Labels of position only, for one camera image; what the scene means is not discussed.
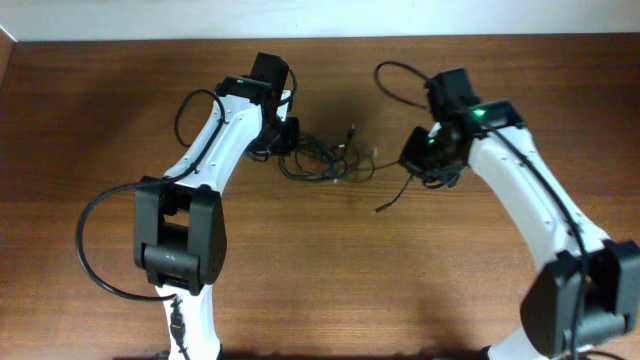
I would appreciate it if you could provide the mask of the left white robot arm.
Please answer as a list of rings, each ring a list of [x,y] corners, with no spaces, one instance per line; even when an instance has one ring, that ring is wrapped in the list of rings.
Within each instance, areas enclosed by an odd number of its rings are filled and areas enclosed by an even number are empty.
[[[160,178],[145,176],[134,201],[134,263],[154,285],[170,347],[160,359],[217,359],[213,285],[226,257],[222,194],[245,152],[288,154],[299,121],[289,116],[293,75],[279,56],[260,52],[249,74],[217,84],[206,124]]]

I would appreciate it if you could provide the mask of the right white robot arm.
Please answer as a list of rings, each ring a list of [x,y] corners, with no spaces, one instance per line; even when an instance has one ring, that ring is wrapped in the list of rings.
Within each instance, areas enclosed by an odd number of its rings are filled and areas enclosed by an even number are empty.
[[[519,327],[482,359],[577,359],[633,332],[639,247],[614,242],[575,204],[507,100],[481,102],[459,68],[425,80],[432,129],[416,127],[400,163],[430,189],[469,168],[495,193],[526,241],[537,276]]]

